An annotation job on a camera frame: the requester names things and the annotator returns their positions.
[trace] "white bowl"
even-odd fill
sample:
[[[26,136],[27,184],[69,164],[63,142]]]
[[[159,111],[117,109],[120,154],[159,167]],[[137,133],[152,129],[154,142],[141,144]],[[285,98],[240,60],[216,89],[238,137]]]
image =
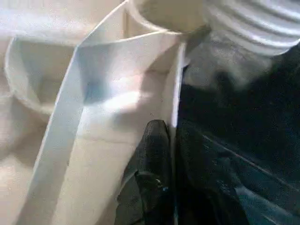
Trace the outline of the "white bowl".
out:
[[[14,96],[48,121],[74,48],[32,39],[13,38],[5,73]]]

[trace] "white ribbed tube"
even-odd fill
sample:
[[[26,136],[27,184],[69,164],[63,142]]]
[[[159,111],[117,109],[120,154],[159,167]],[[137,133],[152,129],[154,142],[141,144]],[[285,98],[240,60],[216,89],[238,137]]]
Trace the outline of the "white ribbed tube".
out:
[[[300,41],[300,1],[203,1],[212,29],[254,53],[280,55]]]

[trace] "curved white plastic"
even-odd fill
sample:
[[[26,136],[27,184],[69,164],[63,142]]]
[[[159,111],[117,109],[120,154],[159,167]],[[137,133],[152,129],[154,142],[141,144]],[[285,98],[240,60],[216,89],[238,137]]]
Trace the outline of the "curved white plastic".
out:
[[[300,3],[292,0],[204,0],[213,30],[261,55],[275,56],[300,41]]]
[[[74,48],[13,38],[6,54],[5,73],[12,93],[48,121]]]
[[[190,33],[205,24],[201,0],[129,0],[128,8],[137,21],[157,31]]]

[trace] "white plastic container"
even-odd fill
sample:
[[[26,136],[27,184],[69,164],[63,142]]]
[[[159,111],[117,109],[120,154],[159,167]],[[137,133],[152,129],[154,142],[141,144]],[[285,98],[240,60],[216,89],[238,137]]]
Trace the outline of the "white plastic container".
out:
[[[75,48],[18,225],[113,224],[146,124],[165,120],[174,141],[185,43],[144,27],[127,4]]]

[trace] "black object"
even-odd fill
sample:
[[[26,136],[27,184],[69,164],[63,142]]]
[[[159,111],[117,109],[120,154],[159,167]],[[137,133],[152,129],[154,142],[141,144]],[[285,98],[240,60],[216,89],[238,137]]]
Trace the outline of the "black object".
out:
[[[115,225],[169,225],[173,222],[170,140],[162,120],[150,121],[124,172]]]
[[[244,90],[216,78],[181,91],[180,224],[300,224],[300,48]]]

